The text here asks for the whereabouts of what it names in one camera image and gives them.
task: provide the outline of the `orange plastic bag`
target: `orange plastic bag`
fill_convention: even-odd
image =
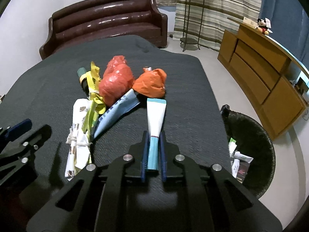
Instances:
[[[111,107],[134,84],[134,76],[123,55],[117,55],[107,64],[99,84],[100,96],[106,106]]]
[[[165,94],[166,73],[162,69],[148,70],[135,81],[133,90],[150,98],[162,98]]]

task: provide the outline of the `tiled floor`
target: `tiled floor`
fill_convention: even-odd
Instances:
[[[208,77],[216,97],[218,107],[228,104],[233,111],[244,113],[260,123],[249,100],[223,65],[217,60],[218,52],[201,47],[188,46],[182,52],[178,40],[168,39],[170,52],[183,53],[197,57]],[[281,221],[285,228],[294,218],[298,209],[299,178],[296,158],[288,134],[274,142],[276,170],[272,183],[260,201]]]

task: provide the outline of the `plant stand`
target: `plant stand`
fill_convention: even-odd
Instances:
[[[202,16],[200,19],[200,31],[198,33],[198,40],[195,40],[193,38],[187,37],[188,35],[188,26],[189,26],[189,17],[190,17],[190,6],[191,6],[191,0],[189,0],[189,8],[188,8],[188,19],[187,19],[187,29],[186,29],[186,37],[184,37],[184,32],[185,32],[185,25],[186,25],[186,12],[187,12],[187,4],[188,0],[185,2],[185,8],[184,8],[184,20],[183,20],[183,33],[182,33],[182,38],[180,38],[180,41],[184,43],[184,47],[182,52],[184,52],[186,45],[187,44],[197,44],[198,49],[200,50],[199,46],[199,41],[200,41],[200,31],[202,29],[202,22],[203,22],[203,13],[204,13],[204,5],[205,5],[205,0],[203,0],[203,8],[202,8]]]

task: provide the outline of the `mickey mouse plush toy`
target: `mickey mouse plush toy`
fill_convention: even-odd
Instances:
[[[272,33],[272,31],[269,29],[271,28],[271,25],[270,25],[270,20],[268,18],[265,18],[265,20],[263,19],[258,19],[257,20],[257,24],[258,24],[258,27],[256,27],[256,29],[263,33],[264,35],[269,35],[269,33]]]

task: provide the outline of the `white wrapper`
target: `white wrapper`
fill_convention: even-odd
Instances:
[[[232,165],[232,175],[236,178],[239,169],[239,159],[235,159]]]
[[[239,160],[243,160],[245,162],[248,162],[250,163],[251,161],[253,161],[253,158],[252,157],[249,157],[247,155],[244,155],[244,154],[241,154],[239,151],[236,151],[234,153],[234,158],[235,159],[239,159]]]
[[[233,157],[233,154],[234,154],[234,151],[235,151],[235,149],[236,149],[236,144],[235,144],[235,142],[232,142],[232,141],[230,141],[229,142],[229,153],[230,153],[230,158],[232,158]]]
[[[91,106],[88,99],[77,99],[73,106],[72,128],[66,143],[70,144],[70,150],[65,168],[64,176],[71,180],[74,176],[87,165],[89,160],[89,141],[84,137],[81,130],[87,111]]]

